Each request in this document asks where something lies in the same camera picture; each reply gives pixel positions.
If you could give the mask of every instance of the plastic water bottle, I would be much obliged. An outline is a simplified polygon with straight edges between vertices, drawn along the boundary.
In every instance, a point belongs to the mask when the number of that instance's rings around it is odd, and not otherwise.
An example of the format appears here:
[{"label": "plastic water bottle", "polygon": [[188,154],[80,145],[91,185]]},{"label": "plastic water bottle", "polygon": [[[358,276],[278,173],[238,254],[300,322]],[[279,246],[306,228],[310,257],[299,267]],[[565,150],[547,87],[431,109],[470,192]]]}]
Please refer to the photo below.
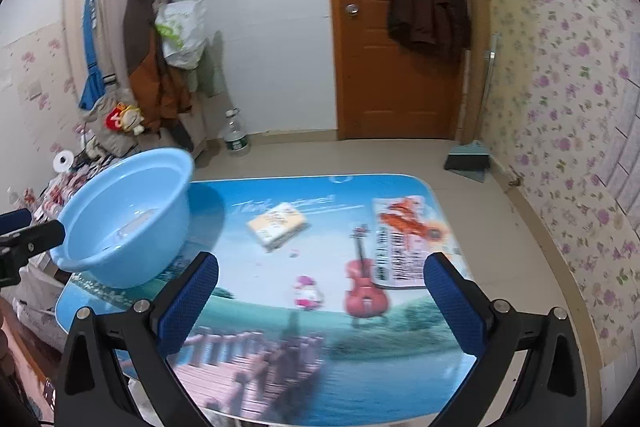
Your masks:
[{"label": "plastic water bottle", "polygon": [[226,114],[225,145],[231,156],[244,156],[249,152],[249,140],[247,140],[244,126],[238,117],[238,108],[228,110]]}]

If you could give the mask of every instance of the floral wallpaper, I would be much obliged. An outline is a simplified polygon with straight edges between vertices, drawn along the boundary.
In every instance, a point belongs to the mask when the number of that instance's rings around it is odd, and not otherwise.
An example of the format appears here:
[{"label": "floral wallpaper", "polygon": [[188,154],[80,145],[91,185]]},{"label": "floral wallpaper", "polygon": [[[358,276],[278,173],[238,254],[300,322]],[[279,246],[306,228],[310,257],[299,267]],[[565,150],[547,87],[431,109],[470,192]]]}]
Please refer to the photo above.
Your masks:
[{"label": "floral wallpaper", "polygon": [[78,149],[78,94],[70,77],[62,24],[55,23],[0,48],[0,212],[7,191],[39,193],[55,172],[54,156]]},{"label": "floral wallpaper", "polygon": [[534,0],[490,0],[491,32],[500,33],[492,89],[482,119],[482,135],[494,156],[508,165],[533,67],[536,29]]},{"label": "floral wallpaper", "polygon": [[[532,0],[534,59],[503,95],[506,131],[487,142],[524,177],[524,190],[582,292],[609,363],[631,344],[640,314],[640,241],[596,175],[622,105],[638,0]],[[503,33],[503,47],[511,37]],[[522,86],[526,103],[513,97]]]}]

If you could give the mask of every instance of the wooden pier illustration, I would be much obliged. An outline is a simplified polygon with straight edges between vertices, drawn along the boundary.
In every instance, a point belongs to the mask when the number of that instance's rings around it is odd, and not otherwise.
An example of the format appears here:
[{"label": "wooden pier illustration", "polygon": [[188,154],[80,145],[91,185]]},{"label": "wooden pier illustration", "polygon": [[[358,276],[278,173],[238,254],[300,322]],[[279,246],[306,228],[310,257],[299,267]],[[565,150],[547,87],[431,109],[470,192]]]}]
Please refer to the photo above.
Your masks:
[{"label": "wooden pier illustration", "polygon": [[168,362],[197,406],[257,420],[311,384],[322,367],[323,341],[315,335],[272,342],[257,331],[214,335],[199,327]]}]

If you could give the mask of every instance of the door lock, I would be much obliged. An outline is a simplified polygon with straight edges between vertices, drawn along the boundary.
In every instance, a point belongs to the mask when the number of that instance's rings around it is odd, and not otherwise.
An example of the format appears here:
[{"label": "door lock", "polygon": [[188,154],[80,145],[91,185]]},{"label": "door lock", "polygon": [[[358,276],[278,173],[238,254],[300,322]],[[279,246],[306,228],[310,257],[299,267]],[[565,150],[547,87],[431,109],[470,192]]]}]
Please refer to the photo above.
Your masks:
[{"label": "door lock", "polygon": [[360,9],[358,8],[357,4],[347,4],[345,11],[351,16],[351,17],[355,17],[358,12],[360,11]]}]

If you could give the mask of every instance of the cartoon character illustration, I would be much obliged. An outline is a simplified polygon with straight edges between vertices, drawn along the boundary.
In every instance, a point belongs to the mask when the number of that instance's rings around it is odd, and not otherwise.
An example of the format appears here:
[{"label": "cartoon character illustration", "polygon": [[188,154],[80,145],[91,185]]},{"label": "cartoon character illustration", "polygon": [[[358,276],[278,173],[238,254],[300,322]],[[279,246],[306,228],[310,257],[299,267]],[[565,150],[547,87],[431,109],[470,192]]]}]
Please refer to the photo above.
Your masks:
[{"label": "cartoon character illustration", "polygon": [[446,243],[449,235],[447,225],[434,219],[422,222],[415,208],[416,204],[411,198],[404,198],[400,203],[390,204],[388,206],[389,213],[380,214],[380,219],[383,223],[404,234],[407,250],[410,250],[410,235],[423,238],[430,248],[441,247]]},{"label": "cartoon character illustration", "polygon": [[375,263],[364,255],[362,238],[369,230],[366,225],[356,227],[351,237],[356,240],[358,258],[349,261],[346,266],[347,277],[353,280],[353,287],[344,296],[344,309],[353,317],[353,325],[358,326],[358,319],[383,317],[389,309],[389,299],[382,288],[371,281],[371,269]]},{"label": "cartoon character illustration", "polygon": [[300,275],[296,278],[295,305],[304,311],[317,310],[324,304],[324,295],[318,289],[316,280],[308,275]]}]

